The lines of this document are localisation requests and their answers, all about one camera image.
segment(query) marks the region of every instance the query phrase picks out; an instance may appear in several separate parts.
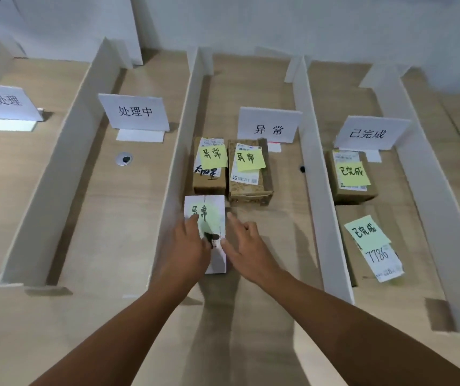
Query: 异常 sticky note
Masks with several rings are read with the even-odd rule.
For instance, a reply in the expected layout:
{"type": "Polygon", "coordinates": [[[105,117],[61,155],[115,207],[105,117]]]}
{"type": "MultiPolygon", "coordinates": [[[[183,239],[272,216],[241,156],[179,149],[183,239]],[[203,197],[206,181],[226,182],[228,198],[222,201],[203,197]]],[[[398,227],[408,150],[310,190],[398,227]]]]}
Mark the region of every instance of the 异常 sticky note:
{"type": "Polygon", "coordinates": [[[262,149],[256,150],[237,150],[235,152],[237,169],[239,172],[252,171],[265,168],[262,149]]]}
{"type": "Polygon", "coordinates": [[[200,159],[201,166],[204,169],[227,167],[228,156],[226,155],[226,146],[221,144],[200,147],[200,159]]]}
{"type": "Polygon", "coordinates": [[[391,243],[391,240],[377,226],[371,215],[351,221],[344,225],[362,252],[368,252],[391,243]]]}
{"type": "Polygon", "coordinates": [[[371,185],[362,162],[336,162],[337,176],[344,187],[371,185]]]}

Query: cardboard box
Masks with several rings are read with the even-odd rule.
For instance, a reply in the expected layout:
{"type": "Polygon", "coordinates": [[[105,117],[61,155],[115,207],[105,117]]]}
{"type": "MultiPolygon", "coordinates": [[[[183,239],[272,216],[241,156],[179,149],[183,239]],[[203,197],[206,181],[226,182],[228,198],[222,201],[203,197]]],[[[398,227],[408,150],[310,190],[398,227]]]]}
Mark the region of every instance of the cardboard box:
{"type": "Polygon", "coordinates": [[[343,239],[344,253],[348,264],[348,270],[351,270],[350,277],[354,277],[355,285],[358,287],[380,287],[381,285],[408,285],[411,284],[413,276],[412,264],[409,258],[407,245],[402,237],[400,228],[396,223],[393,210],[390,206],[382,205],[360,205],[360,206],[336,206],[337,220],[341,229],[343,239]],[[382,229],[384,234],[391,240],[391,247],[397,254],[403,265],[404,274],[400,277],[378,282],[375,274],[369,267],[364,255],[359,250],[355,240],[344,227],[348,222],[371,215],[375,223],[382,229]]]}
{"type": "Polygon", "coordinates": [[[228,141],[228,163],[229,163],[229,200],[231,202],[258,202],[260,205],[269,205],[273,197],[273,180],[271,177],[271,166],[269,163],[269,151],[267,149],[267,140],[260,138],[252,139],[231,139],[228,141]],[[265,168],[259,171],[258,184],[244,184],[232,181],[231,173],[233,168],[233,158],[235,156],[235,147],[237,143],[246,144],[249,146],[260,146],[262,155],[264,156],[265,168]]]}
{"type": "Polygon", "coordinates": [[[347,156],[358,156],[358,159],[362,162],[366,173],[368,174],[371,185],[364,187],[357,187],[362,190],[349,189],[349,187],[342,187],[338,182],[336,163],[334,161],[334,150],[325,152],[325,161],[328,171],[328,179],[330,181],[330,188],[332,189],[333,201],[335,204],[359,204],[378,196],[377,187],[373,176],[371,175],[371,169],[368,164],[366,154],[364,152],[345,152],[341,151],[341,154],[347,156]]]}
{"type": "MultiPolygon", "coordinates": [[[[197,154],[200,147],[201,137],[194,139],[194,149],[197,154]]],[[[195,172],[192,177],[192,191],[195,195],[225,195],[226,194],[226,179],[228,177],[228,168],[221,168],[221,176],[211,176],[207,174],[195,172]]]]}

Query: package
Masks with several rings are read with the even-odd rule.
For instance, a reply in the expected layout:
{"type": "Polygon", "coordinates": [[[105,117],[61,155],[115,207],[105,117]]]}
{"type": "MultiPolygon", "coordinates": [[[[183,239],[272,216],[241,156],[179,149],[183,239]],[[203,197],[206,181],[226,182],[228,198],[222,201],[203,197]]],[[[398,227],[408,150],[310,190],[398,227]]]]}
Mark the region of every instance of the package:
{"type": "Polygon", "coordinates": [[[229,200],[231,202],[258,202],[260,205],[269,205],[269,202],[273,197],[273,180],[271,177],[267,140],[265,138],[257,140],[231,139],[228,141],[228,164],[228,170],[230,173],[229,200]],[[238,143],[262,149],[262,155],[264,156],[266,167],[259,169],[256,177],[240,172],[237,175],[237,166],[235,166],[235,170],[233,170],[235,150],[238,143]]]}
{"type": "MultiPolygon", "coordinates": [[[[195,152],[194,175],[192,177],[192,190],[196,195],[224,195],[226,194],[226,179],[228,168],[201,168],[198,157],[201,137],[194,139],[193,151],[195,152]]],[[[204,145],[224,144],[222,138],[204,138],[204,145]]]]}
{"type": "Polygon", "coordinates": [[[390,206],[359,205],[359,206],[336,206],[337,220],[341,229],[343,248],[350,271],[350,279],[353,286],[379,287],[380,285],[407,285],[414,279],[407,245],[402,237],[400,228],[396,223],[393,210],[390,206]],[[355,240],[344,227],[346,223],[371,215],[371,218],[383,233],[391,240],[390,246],[400,259],[404,274],[400,277],[380,283],[369,267],[364,255],[355,243],[355,240]]]}
{"type": "Polygon", "coordinates": [[[325,161],[335,204],[359,204],[378,196],[377,187],[364,152],[332,150],[325,153],[325,161]],[[336,162],[362,162],[371,185],[343,187],[338,181],[336,162]]]}

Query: finger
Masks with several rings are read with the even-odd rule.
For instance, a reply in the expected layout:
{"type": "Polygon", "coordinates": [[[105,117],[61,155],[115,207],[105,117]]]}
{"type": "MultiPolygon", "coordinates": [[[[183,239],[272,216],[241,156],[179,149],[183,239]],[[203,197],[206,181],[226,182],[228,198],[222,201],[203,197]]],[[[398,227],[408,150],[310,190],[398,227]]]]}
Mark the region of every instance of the finger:
{"type": "Polygon", "coordinates": [[[246,222],[244,226],[246,227],[246,229],[248,229],[250,236],[252,236],[253,238],[260,237],[259,229],[257,227],[256,222],[246,222]]]}
{"type": "Polygon", "coordinates": [[[230,259],[231,263],[235,266],[236,259],[239,258],[241,255],[239,252],[235,250],[232,244],[230,244],[226,238],[221,239],[221,248],[223,248],[223,251],[225,251],[226,255],[230,259]]]}
{"type": "Polygon", "coordinates": [[[174,233],[176,236],[181,236],[185,234],[185,218],[183,216],[178,218],[178,220],[176,221],[174,233]]]}
{"type": "Polygon", "coordinates": [[[200,218],[198,214],[191,215],[188,220],[185,221],[185,233],[188,236],[200,236],[200,231],[197,227],[197,220],[200,218]]]}
{"type": "Polygon", "coordinates": [[[203,237],[203,239],[201,240],[201,244],[203,245],[203,249],[205,251],[209,251],[212,249],[212,244],[207,240],[206,237],[203,237]]]}
{"type": "Polygon", "coordinates": [[[226,216],[228,217],[230,225],[233,227],[233,230],[235,231],[235,234],[237,235],[237,239],[239,240],[239,242],[249,237],[249,234],[246,232],[246,228],[244,227],[242,222],[237,219],[235,215],[229,212],[228,214],[226,214],[226,216]]]}

